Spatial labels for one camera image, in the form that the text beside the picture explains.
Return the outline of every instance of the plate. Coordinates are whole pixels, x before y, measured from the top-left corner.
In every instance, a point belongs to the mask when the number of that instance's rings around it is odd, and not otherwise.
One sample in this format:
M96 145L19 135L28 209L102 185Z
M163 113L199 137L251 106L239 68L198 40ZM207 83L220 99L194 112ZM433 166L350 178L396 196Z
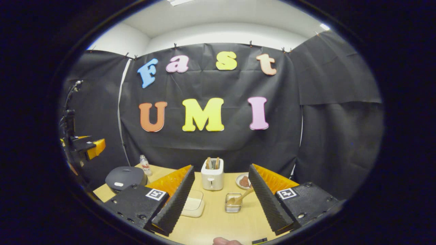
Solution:
M244 173L244 174L241 174L241 175L239 175L238 177L236 177L236 184L237 184L240 188L242 188L242 189L244 189L244 190L248 190L248 189L250 189L250 187L244 187L244 186L242 186L242 185L239 184L239 182L241 181L241 179L242 179L244 176L247 176L247 177L248 177L248 173Z

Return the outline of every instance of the plastic bottle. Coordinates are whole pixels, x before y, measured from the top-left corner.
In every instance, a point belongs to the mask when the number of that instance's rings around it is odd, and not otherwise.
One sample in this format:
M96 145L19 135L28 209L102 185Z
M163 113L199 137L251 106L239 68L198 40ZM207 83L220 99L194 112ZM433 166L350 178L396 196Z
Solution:
M141 167L147 176L151 176L153 174L151 172L150 165L148 164L148 160L144 155L139 156L139 163L141 164Z

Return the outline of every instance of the wooden spoon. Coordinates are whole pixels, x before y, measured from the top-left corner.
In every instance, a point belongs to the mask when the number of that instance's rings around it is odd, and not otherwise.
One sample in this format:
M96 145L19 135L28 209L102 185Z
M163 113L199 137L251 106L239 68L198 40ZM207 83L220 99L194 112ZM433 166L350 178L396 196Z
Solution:
M254 191L253 187L250 187L250 189L248 189L244 194L242 194L242 196L238 197L238 198L230 198L227 201L226 205L241 205L242 199L244 197L246 197L248 194L252 193Z

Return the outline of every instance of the food on plate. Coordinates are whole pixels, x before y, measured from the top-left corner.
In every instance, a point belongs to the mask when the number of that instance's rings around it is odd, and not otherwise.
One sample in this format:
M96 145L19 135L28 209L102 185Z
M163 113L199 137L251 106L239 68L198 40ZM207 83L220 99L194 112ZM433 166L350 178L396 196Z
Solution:
M249 186L251 186L251 185L248 183L248 176L244 176L244 177L239 181L239 184L240 184L241 186L243 186L243 187L249 187Z

